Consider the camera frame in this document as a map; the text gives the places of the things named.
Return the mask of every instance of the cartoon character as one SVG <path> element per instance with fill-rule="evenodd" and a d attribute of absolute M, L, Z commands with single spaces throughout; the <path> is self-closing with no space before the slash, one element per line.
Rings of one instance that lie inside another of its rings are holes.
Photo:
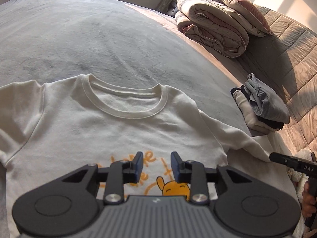
<path fill-rule="evenodd" d="M 156 178 L 156 183 L 160 190 L 163 193 L 163 196 L 180 196 L 183 195 L 186 197 L 186 200 L 189 200 L 190 189 L 187 183 L 177 183 L 174 180 L 164 183 L 162 176 Z"/>

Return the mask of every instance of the stuffed toy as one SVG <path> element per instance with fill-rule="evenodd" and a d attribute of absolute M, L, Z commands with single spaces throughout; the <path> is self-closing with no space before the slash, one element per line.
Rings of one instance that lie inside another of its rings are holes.
<path fill-rule="evenodd" d="M 312 152 L 309 149 L 302 149 L 299 152 L 297 152 L 294 156 L 302 158 L 302 159 L 306 159 L 308 161 L 312 161 L 313 159 L 312 159 L 311 153 Z M 287 169 L 287 174 L 295 186 L 298 201 L 300 204 L 302 204 L 302 201 L 303 201 L 302 193 L 304 190 L 304 184 L 308 180 L 308 176 L 306 176 L 303 173 L 297 172 L 292 168 Z"/>

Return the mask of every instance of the white t-shirt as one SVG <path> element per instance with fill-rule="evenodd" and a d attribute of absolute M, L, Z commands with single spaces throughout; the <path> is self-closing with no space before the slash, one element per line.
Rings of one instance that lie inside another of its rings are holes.
<path fill-rule="evenodd" d="M 230 148 L 269 161 L 269 152 L 254 139 L 208 117 L 170 86 L 132 89 L 79 75 L 42 86 L 28 81 L 0 88 L 0 161 L 7 169 L 11 238 L 18 236 L 11 215 L 14 201 L 85 164 L 108 167 L 142 151 L 141 180 L 125 184 L 125 195 L 189 195 L 190 186 L 173 182 L 171 152 L 215 168 L 227 165 Z M 162 192 L 167 184 L 171 189 Z M 209 192 L 216 198 L 213 185 Z"/>

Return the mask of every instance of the folded comforter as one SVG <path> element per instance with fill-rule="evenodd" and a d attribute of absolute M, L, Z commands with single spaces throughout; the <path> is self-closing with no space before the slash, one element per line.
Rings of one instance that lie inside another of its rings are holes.
<path fill-rule="evenodd" d="M 227 57 L 240 56 L 249 43 L 242 25 L 224 11 L 226 6 L 212 0 L 177 0 L 177 28 L 205 48 Z"/>

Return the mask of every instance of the folded clothes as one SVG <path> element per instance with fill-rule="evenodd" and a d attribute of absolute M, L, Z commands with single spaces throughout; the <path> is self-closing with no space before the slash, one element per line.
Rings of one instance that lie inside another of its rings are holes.
<path fill-rule="evenodd" d="M 207 50 L 224 56 L 240 56 L 249 43 L 244 27 L 226 11 L 234 11 L 212 0 L 177 0 L 177 29 Z"/>
<path fill-rule="evenodd" d="M 264 133 L 269 134 L 270 132 L 276 131 L 278 129 L 273 129 L 264 122 L 261 122 L 257 119 L 256 114 L 254 113 L 252 107 L 250 106 L 248 100 L 241 92 L 239 88 L 233 88 L 231 90 L 231 94 L 236 101 L 239 109 L 242 112 L 244 117 L 245 123 L 247 124 L 248 128 Z"/>
<path fill-rule="evenodd" d="M 289 111 L 275 91 L 256 78 L 253 73 L 247 78 L 245 91 L 250 96 L 249 103 L 255 114 L 265 119 L 289 124 Z"/>
<path fill-rule="evenodd" d="M 250 100 L 250 96 L 245 91 L 244 85 L 242 85 L 240 87 L 240 89 L 241 89 L 241 92 L 243 93 L 243 95 L 245 95 L 246 99 L 249 101 Z M 283 129 L 284 123 L 282 123 L 282 122 L 264 119 L 261 116 L 256 116 L 256 117 L 258 118 L 259 121 L 264 122 L 265 124 L 267 124 L 268 126 L 270 126 L 273 129 L 280 129 L 280 130 Z"/>

